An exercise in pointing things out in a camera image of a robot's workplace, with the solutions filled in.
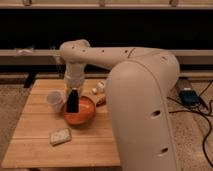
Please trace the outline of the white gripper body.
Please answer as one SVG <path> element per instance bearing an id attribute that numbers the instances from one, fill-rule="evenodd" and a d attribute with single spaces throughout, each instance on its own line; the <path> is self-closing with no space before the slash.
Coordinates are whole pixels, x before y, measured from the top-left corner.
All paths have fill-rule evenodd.
<path id="1" fill-rule="evenodd" d="M 85 64 L 81 63 L 67 63 L 64 74 L 64 82 L 68 89 L 77 88 L 79 89 L 85 79 L 84 74 Z"/>

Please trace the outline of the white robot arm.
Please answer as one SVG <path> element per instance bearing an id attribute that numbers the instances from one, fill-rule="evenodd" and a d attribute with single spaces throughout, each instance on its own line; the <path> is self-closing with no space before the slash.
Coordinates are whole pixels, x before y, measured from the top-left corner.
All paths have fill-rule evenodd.
<path id="1" fill-rule="evenodd" d="M 181 171 L 167 106 L 167 94 L 180 74 L 171 52 L 92 47 L 86 40 L 65 42 L 59 52 L 69 89 L 82 86 L 87 64 L 110 71 L 106 103 L 122 171 Z"/>

